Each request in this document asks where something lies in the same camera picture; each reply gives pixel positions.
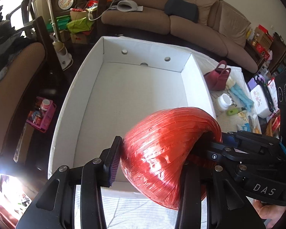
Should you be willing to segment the person's right hand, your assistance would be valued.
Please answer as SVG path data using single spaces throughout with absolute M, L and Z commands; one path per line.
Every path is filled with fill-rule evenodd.
M 270 220 L 266 228 L 273 228 L 286 211 L 286 206 L 263 205 L 259 200 L 253 200 L 252 205 L 262 219 Z

